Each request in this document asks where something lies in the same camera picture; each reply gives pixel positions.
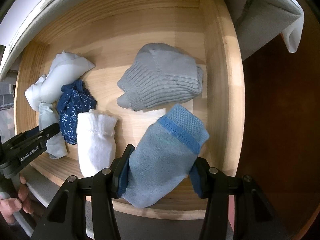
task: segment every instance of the sock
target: sock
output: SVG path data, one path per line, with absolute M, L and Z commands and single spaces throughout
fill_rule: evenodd
M 167 44 L 146 44 L 118 81 L 124 94 L 117 103 L 139 111 L 164 103 L 186 102 L 202 92 L 202 79 L 203 71 L 194 58 Z
M 200 119 L 176 104 L 148 127 L 131 154 L 122 197 L 138 208 L 156 203 L 189 174 L 208 138 Z
M 61 95 L 61 87 L 80 78 L 95 65 L 84 57 L 70 52 L 57 54 L 52 61 L 49 74 L 40 90 L 41 99 L 46 103 L 57 101 Z
M 95 109 L 97 101 L 90 95 L 89 90 L 83 87 L 81 79 L 74 81 L 71 85 L 61 87 L 57 110 L 60 115 L 60 130 L 67 143 L 77 144 L 78 114 Z
M 24 92 L 29 105 L 36 112 L 39 112 L 39 105 L 42 102 L 40 90 L 44 81 L 45 81 L 45 75 L 42 75 L 35 84 L 31 85 Z
M 78 114 L 77 140 L 81 173 L 94 176 L 109 168 L 116 157 L 116 117 L 99 114 L 90 109 L 89 113 Z
M 41 103 L 39 105 L 39 130 L 55 122 L 59 123 L 59 115 L 54 106 L 52 104 Z M 68 154 L 61 132 L 50 138 L 46 146 L 51 159 L 59 159 Z

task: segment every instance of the ribbed sock cuff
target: ribbed sock cuff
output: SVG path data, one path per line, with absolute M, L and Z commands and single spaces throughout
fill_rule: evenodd
M 90 109 L 89 113 L 78 114 L 77 133 L 81 130 L 92 131 L 102 135 L 113 136 L 118 119 Z
M 135 62 L 126 70 L 117 85 L 125 92 L 128 107 L 133 111 L 139 111 L 194 98 L 202 92 L 202 76 L 201 68 L 197 69 L 196 77 L 187 77 L 158 73 Z
M 201 120 L 179 104 L 157 122 L 196 155 L 199 155 L 202 144 L 209 139 Z

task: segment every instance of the navy blue patterned sock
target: navy blue patterned sock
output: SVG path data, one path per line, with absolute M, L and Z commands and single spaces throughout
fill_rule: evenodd
M 62 96 L 57 105 L 60 116 L 60 130 L 63 138 L 69 144 L 77 144 L 78 113 L 95 109 L 97 101 L 84 88 L 83 81 L 78 79 L 70 85 L 61 87 Z

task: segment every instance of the blue sock cuff stripe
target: blue sock cuff stripe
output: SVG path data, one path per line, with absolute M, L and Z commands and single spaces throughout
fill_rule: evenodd
M 157 122 L 161 124 L 169 133 L 175 136 L 180 142 L 187 146 L 195 155 L 199 155 L 201 145 L 187 131 L 183 130 L 165 115 L 160 117 Z

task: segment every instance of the gray sock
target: gray sock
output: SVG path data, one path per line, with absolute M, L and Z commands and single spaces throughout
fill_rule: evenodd
M 148 127 L 131 154 L 122 197 L 138 208 L 156 203 L 189 174 L 208 138 L 203 123 L 176 104 Z
M 125 93 L 117 99 L 133 111 L 164 103 L 186 102 L 202 92 L 203 71 L 194 58 L 164 43 L 144 45 L 118 81 Z

